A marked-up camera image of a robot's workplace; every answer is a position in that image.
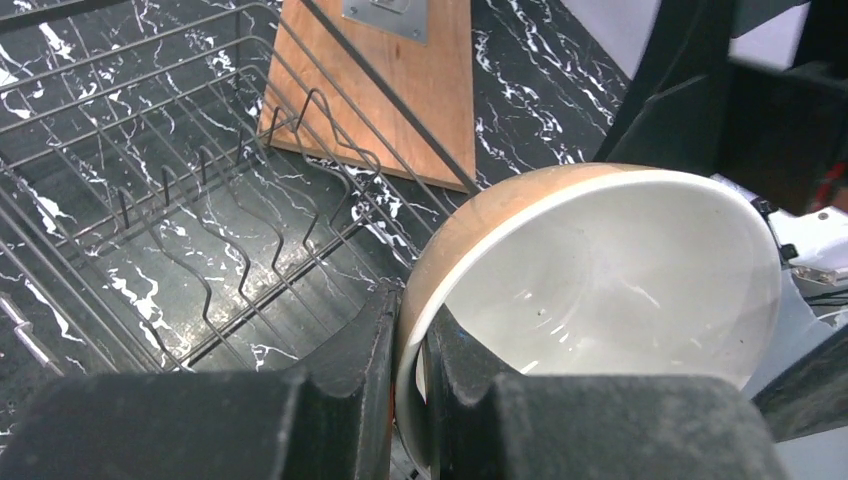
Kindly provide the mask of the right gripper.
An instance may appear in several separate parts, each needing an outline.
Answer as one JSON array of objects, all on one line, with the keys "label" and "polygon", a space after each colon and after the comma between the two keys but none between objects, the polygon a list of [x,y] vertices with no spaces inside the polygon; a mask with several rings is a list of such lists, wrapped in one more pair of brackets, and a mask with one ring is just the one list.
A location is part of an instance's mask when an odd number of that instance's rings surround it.
[{"label": "right gripper", "polygon": [[847,208],[847,4],[661,2],[594,156],[718,172],[793,215]]}]

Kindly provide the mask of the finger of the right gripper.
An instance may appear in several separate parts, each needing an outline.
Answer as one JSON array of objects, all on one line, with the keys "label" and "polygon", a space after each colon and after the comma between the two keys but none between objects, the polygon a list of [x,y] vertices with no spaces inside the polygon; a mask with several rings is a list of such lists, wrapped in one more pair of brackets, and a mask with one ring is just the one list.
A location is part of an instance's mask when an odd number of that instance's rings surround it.
[{"label": "finger of the right gripper", "polygon": [[847,328],[842,327],[753,397],[777,442],[847,425]]}]

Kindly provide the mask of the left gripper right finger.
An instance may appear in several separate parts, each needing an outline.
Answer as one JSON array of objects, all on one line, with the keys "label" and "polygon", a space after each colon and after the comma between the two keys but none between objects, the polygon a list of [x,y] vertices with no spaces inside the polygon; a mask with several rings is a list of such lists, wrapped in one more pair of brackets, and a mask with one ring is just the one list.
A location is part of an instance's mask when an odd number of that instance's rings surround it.
[{"label": "left gripper right finger", "polygon": [[525,376],[441,308],[423,344],[437,479],[782,479],[767,426],[699,376]]}]

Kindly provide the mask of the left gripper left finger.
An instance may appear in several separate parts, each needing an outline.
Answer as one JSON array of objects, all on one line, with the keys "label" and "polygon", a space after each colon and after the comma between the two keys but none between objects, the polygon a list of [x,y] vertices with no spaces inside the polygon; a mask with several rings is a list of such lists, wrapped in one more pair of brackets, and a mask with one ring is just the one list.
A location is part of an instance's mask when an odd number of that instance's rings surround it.
[{"label": "left gripper left finger", "polygon": [[386,479],[396,289],[283,370],[65,377],[1,457],[5,479]]}]

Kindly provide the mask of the beige ceramic bowl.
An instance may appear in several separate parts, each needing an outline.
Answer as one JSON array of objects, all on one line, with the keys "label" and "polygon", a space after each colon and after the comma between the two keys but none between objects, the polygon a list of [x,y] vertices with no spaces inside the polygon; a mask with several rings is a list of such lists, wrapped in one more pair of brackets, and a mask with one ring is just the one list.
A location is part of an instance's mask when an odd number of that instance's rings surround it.
[{"label": "beige ceramic bowl", "polygon": [[416,368],[442,307],[524,375],[700,374],[740,388],[771,341],[781,270],[759,212],[707,177],[582,163],[499,182],[439,227],[407,280],[401,441],[428,470]]}]

